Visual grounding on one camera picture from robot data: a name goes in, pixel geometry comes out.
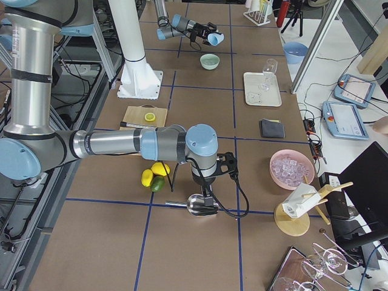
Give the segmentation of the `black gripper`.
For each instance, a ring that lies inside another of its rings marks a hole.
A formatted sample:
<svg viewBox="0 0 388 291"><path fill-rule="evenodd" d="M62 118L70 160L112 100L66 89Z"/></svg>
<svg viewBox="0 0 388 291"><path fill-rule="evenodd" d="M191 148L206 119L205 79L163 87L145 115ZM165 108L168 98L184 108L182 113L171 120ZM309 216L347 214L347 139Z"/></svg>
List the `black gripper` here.
<svg viewBox="0 0 388 291"><path fill-rule="evenodd" d="M204 197L204 205L206 207L213 207L214 199L212 195L211 185L213 184L216 178L214 176L200 177L195 174L192 175L192 178L194 182L201 186L202 195Z"/></svg>
<svg viewBox="0 0 388 291"><path fill-rule="evenodd" d="M194 26L190 29L190 42L196 42L196 38L200 37L203 39L202 43L204 45L210 45L207 40L207 36L210 33L216 32L216 25L209 22L207 25L195 23Z"/></svg>

